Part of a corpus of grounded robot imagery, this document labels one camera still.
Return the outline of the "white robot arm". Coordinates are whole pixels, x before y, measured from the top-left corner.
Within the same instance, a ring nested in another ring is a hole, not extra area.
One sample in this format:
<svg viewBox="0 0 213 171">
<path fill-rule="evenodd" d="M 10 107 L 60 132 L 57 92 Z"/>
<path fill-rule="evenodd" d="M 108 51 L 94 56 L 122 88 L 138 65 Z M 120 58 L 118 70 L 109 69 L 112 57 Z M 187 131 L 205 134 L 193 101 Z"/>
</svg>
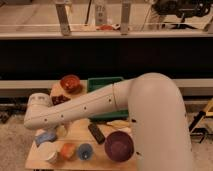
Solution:
<svg viewBox="0 0 213 171">
<path fill-rule="evenodd" d="M 49 95 L 29 97 L 24 126 L 38 130 L 126 110 L 138 171 L 194 171 L 186 108 L 175 82 L 161 73 L 109 84 L 54 106 Z"/>
</svg>

